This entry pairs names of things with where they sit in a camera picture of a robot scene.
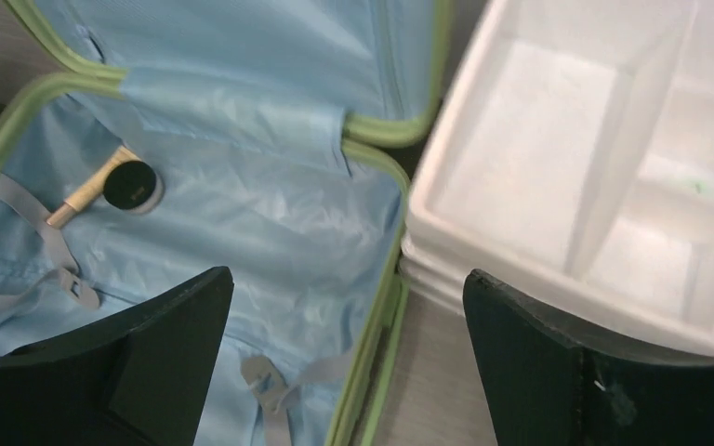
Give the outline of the black round jar lid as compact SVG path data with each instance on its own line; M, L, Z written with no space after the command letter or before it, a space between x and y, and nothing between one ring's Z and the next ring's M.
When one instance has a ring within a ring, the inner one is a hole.
M105 178L102 196L124 212L146 214L156 207L165 192L161 176L142 161L128 161L116 166Z

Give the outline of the green ribbed hard-shell suitcase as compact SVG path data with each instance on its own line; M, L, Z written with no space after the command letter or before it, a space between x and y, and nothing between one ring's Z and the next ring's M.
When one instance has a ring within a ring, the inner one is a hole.
M409 179L447 1L12 1L63 66L0 117L0 357L226 267L190 445L370 444L409 289ZM121 145L165 192L46 218Z

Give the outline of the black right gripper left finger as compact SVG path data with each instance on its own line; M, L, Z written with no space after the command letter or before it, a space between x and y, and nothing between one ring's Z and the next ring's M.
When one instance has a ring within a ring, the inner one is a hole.
M0 445L190 445L231 305L214 267L0 357Z

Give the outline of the white plastic drawer organizer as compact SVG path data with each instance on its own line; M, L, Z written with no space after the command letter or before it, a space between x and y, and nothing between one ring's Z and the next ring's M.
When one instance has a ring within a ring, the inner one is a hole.
M416 171L401 269L474 269L714 356L714 1L493 1Z

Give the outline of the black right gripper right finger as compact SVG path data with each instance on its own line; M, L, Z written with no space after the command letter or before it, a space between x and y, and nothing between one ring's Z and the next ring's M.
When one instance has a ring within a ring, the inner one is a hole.
M628 337L475 269L463 285L501 445L714 445L714 357Z

